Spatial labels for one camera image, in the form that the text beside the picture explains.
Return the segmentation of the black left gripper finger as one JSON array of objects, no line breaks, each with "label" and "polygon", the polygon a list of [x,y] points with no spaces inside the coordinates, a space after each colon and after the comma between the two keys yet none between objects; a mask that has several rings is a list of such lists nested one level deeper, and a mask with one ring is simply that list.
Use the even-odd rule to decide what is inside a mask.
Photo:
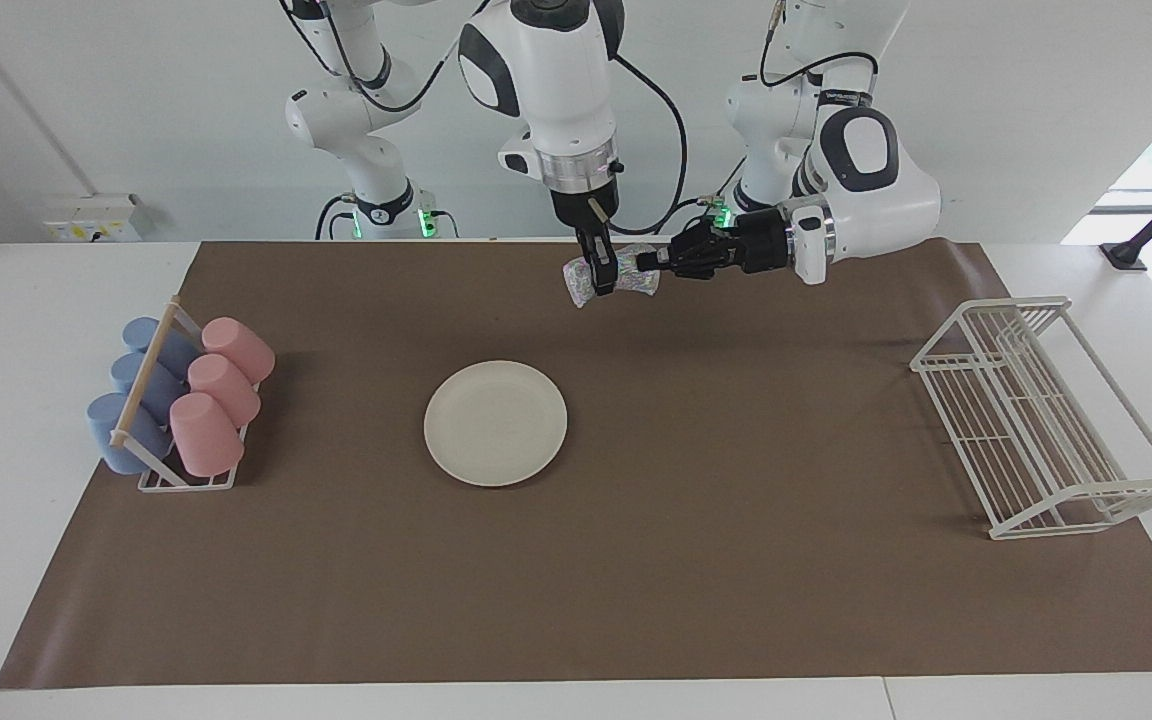
[{"label": "black left gripper finger", "polygon": [[705,251],[707,249],[726,249],[732,247],[730,229],[718,227],[713,218],[694,218],[670,240],[672,251]]},{"label": "black left gripper finger", "polygon": [[681,250],[652,250],[636,255],[639,272],[670,273],[695,281],[710,281],[717,276],[718,270],[735,264],[732,252],[723,250],[691,255]]}]

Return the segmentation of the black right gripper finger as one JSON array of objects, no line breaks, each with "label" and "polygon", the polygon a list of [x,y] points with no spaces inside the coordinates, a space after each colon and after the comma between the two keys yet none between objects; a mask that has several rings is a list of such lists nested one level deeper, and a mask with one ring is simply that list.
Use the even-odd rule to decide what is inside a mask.
[{"label": "black right gripper finger", "polygon": [[620,278],[616,250],[611,242],[608,232],[579,232],[579,247],[590,270],[591,287],[594,296],[605,296],[614,291]]}]

